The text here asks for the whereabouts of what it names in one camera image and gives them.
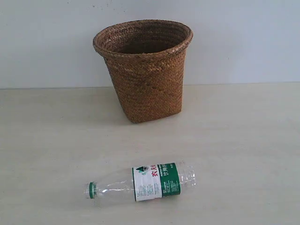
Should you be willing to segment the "clear plastic bottle green label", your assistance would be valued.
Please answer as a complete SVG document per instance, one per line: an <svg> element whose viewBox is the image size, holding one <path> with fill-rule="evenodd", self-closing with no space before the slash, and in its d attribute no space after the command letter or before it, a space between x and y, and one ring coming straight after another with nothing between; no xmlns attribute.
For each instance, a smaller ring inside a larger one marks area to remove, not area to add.
<svg viewBox="0 0 300 225"><path fill-rule="evenodd" d="M178 161L110 172L88 182L84 195L101 205L133 203L177 196L195 185L193 167Z"/></svg>

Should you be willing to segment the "brown woven wicker basket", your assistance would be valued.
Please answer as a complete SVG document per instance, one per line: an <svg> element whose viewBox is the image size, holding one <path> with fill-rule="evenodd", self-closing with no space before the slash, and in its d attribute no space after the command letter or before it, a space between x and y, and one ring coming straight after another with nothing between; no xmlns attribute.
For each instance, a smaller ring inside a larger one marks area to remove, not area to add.
<svg viewBox="0 0 300 225"><path fill-rule="evenodd" d="M168 20L123 22L93 38L132 123L181 112L186 49L192 38L187 25Z"/></svg>

